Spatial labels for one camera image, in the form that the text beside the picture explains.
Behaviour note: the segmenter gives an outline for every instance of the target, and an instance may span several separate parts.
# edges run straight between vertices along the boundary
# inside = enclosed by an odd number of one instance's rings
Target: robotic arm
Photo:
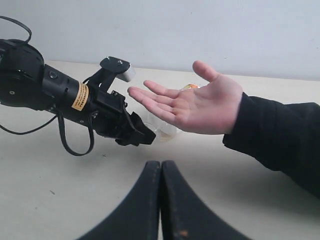
[[[153,142],[156,135],[136,113],[126,111],[126,98],[116,91],[107,92],[115,78],[125,82],[132,80],[135,71],[129,62],[106,57],[100,63],[100,70],[79,82],[45,64],[40,52],[29,45],[32,32],[27,26],[9,17],[0,16],[0,19],[15,23],[29,33],[25,41],[0,39],[0,103],[54,114],[49,122],[28,132],[13,132],[0,125],[1,129],[23,135],[35,132],[57,118],[62,144],[74,156],[91,152],[94,131],[115,139],[121,146]],[[90,147],[87,152],[76,153],[69,148],[64,119],[88,128]]]

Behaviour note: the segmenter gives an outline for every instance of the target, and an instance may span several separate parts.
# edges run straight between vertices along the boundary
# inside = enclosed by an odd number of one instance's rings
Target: transparent plastic object
[[[181,91],[193,88],[199,88],[199,86],[195,84],[188,84],[183,87]],[[151,112],[147,113],[144,124],[156,134],[156,140],[160,142],[167,142],[182,132],[181,129],[161,120]]]

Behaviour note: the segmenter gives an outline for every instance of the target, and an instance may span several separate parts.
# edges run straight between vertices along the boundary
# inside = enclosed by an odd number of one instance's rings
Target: black sleeve
[[[282,104],[242,95],[237,121],[223,144],[282,171],[320,198],[320,106]]]

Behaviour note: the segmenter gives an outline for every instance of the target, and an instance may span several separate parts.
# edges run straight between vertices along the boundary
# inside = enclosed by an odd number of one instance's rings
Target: finger
[[[173,99],[170,98],[170,97],[167,97],[167,96],[161,96],[161,95],[156,95],[152,92],[149,92],[149,91],[146,91],[146,90],[143,90],[143,89],[140,89],[138,87],[129,87],[128,89],[128,92],[130,94],[130,92],[132,91],[139,91],[141,94],[149,97],[150,99],[156,101],[157,103],[160,103],[160,104],[165,104],[165,105],[168,105],[168,106],[171,106],[172,107],[172,104],[173,104]]]
[[[142,104],[150,113],[169,124],[174,124],[176,117],[172,113],[172,108],[170,106],[157,103],[137,90],[131,90],[129,94],[138,103]]]
[[[150,89],[152,92],[154,92],[157,95],[166,96],[168,98],[175,99],[178,94],[179,90],[176,89],[168,89],[162,85],[159,85],[153,81],[144,81],[143,83],[148,89]]]
[[[192,68],[198,76],[210,83],[216,80],[220,75],[220,73],[214,70],[211,66],[199,60],[193,63]]]

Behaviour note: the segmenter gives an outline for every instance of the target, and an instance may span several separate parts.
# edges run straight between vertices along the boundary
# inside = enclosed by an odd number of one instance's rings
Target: white wall
[[[320,79],[319,0],[0,0],[48,60]],[[0,21],[0,37],[26,37]]]

